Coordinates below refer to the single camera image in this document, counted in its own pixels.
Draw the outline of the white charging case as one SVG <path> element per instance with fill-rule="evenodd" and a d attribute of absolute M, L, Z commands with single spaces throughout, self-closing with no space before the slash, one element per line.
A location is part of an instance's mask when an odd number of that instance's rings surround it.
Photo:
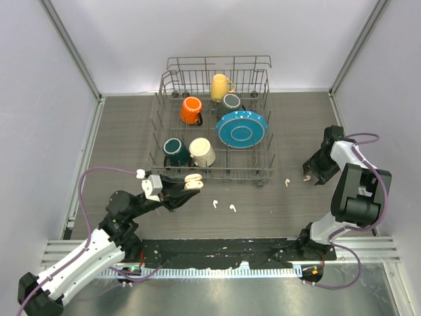
<path fill-rule="evenodd" d="M 185 190 L 198 190 L 203 187 L 202 176 L 200 174 L 189 174 L 184 178 Z"/>

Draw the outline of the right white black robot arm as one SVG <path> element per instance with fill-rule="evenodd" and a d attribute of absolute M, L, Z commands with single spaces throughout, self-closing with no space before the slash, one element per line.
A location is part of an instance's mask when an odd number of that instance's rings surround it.
<path fill-rule="evenodd" d="M 297 252 L 303 259 L 320 259 L 338 236 L 350 230 L 372 230 L 385 216 L 391 173 L 370 163 L 343 127 L 331 125 L 324 130 L 320 149 L 303 163 L 303 174 L 324 185 L 337 173 L 341 175 L 330 211 L 300 232 Z"/>

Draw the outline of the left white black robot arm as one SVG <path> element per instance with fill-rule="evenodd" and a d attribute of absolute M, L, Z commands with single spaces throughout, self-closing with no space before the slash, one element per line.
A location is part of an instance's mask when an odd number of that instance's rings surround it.
<path fill-rule="evenodd" d="M 142 241 L 134 219 L 159 207 L 169 211 L 183 206 L 203 187 L 200 174 L 177 179 L 139 169 L 142 193 L 116 191 L 109 198 L 107 214 L 87 239 L 63 259 L 38 275 L 26 273 L 18 283 L 18 314 L 61 315 L 64 307 L 105 269 L 134 262 Z"/>

